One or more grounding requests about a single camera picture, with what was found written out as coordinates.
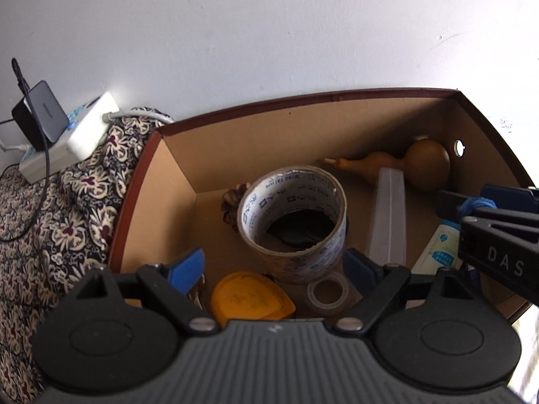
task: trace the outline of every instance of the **black cable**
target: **black cable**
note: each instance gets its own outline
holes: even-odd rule
[[[10,168],[10,167],[17,167],[18,165],[19,165],[19,163],[8,165],[8,166],[4,169],[4,171],[2,172],[2,174],[0,174],[0,180],[2,180],[2,178],[4,177],[4,175],[5,175],[5,173],[6,173],[6,171],[7,171],[8,168]]]
[[[28,87],[28,83],[26,83],[26,80],[24,79],[23,74],[21,72],[21,67],[19,67],[19,63],[17,62],[15,58],[11,60],[11,67],[13,68],[13,72],[15,73],[15,76],[17,77],[17,85],[19,86],[20,90],[23,92],[24,99],[26,100],[26,103],[28,103],[30,112],[32,113],[32,116],[37,123],[37,127],[39,128],[39,133],[41,134],[41,139],[43,140],[43,145],[45,146],[46,172],[45,172],[45,187],[43,188],[43,192],[41,193],[41,199],[39,200],[39,205],[34,211],[33,216],[30,219],[30,222],[19,235],[16,235],[15,237],[12,237],[12,238],[0,238],[0,243],[11,243],[12,241],[20,240],[30,231],[30,229],[32,229],[32,226],[37,222],[43,203],[45,202],[45,199],[47,198],[47,190],[49,188],[49,174],[51,172],[51,162],[49,160],[49,146],[47,145],[45,133],[43,132],[43,128],[41,127],[41,123],[39,122],[39,118],[36,114],[36,110],[34,109],[32,105],[32,101],[29,95],[30,90]]]

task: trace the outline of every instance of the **bottle label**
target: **bottle label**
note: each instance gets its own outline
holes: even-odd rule
[[[432,258],[438,261],[442,266],[451,266],[453,264],[453,257],[445,252],[437,250],[432,254]]]

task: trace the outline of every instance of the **white cable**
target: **white cable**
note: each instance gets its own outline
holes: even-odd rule
[[[169,124],[173,123],[174,120],[158,112],[144,111],[138,109],[131,109],[130,111],[118,111],[118,112],[109,112],[102,116],[102,119],[105,123],[110,123],[114,118],[118,117],[148,117],[153,120],[159,120],[162,123]]]
[[[4,152],[7,152],[9,150],[17,150],[19,152],[26,152],[30,146],[29,144],[20,144],[19,146],[4,146],[4,143],[2,143],[2,141],[0,141],[0,148],[4,151]]]

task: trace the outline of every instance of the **roll of tape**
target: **roll of tape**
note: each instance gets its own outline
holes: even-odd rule
[[[335,228],[305,250],[280,252],[261,246],[261,238],[274,221],[300,209],[322,211]],[[309,165],[285,167],[263,176],[247,190],[238,208],[238,230],[275,279],[307,284],[330,272],[341,257],[346,209],[344,190],[328,172]]]
[[[324,281],[333,281],[341,287],[341,296],[337,301],[331,304],[325,304],[319,301],[314,294],[316,286]],[[322,317],[328,317],[331,315],[339,314],[347,307],[348,295],[350,289],[348,287],[348,280],[337,272],[331,272],[329,275],[316,282],[312,282],[307,286],[307,306],[315,313],[320,314]]]

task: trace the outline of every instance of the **hole in box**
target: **hole in box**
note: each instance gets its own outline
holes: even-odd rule
[[[466,146],[464,143],[458,139],[455,141],[455,144],[453,144],[453,151],[455,152],[455,156],[457,158],[461,158],[464,155],[464,151],[466,150]]]

